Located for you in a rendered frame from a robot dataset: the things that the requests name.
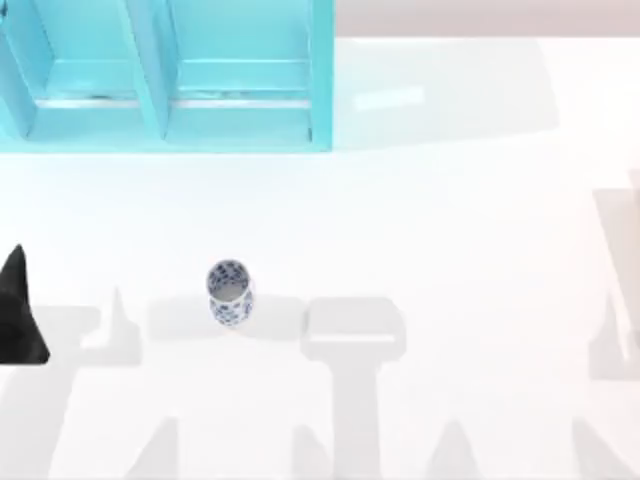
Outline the blue and white cup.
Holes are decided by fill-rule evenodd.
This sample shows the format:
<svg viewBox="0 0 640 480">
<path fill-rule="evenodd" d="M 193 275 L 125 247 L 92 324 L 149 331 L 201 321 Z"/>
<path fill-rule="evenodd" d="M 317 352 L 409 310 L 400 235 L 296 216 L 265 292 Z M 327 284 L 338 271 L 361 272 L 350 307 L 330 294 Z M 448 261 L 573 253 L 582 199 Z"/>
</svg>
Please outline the blue and white cup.
<svg viewBox="0 0 640 480">
<path fill-rule="evenodd" d="M 207 273 L 209 308 L 221 325 L 235 328 L 249 319 L 255 305 L 253 280 L 236 259 L 217 262 Z"/>
</svg>

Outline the light blue rack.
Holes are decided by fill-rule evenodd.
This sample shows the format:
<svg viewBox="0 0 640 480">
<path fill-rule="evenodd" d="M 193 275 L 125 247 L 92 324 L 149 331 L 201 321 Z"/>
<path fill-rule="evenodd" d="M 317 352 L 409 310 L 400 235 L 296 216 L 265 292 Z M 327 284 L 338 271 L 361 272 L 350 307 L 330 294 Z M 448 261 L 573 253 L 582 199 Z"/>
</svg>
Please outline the light blue rack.
<svg viewBox="0 0 640 480">
<path fill-rule="evenodd" d="M 0 154 L 333 146 L 336 0 L 0 0 Z"/>
</svg>

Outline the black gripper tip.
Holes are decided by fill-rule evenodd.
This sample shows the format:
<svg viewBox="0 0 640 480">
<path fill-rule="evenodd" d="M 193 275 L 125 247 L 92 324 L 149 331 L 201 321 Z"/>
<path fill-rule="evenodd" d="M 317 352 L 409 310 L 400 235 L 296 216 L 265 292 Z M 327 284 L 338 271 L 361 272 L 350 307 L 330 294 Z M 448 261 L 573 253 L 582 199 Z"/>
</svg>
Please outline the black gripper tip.
<svg viewBox="0 0 640 480">
<path fill-rule="evenodd" d="M 0 365 L 44 365 L 49 358 L 30 304 L 25 251 L 17 244 L 0 268 Z"/>
</svg>

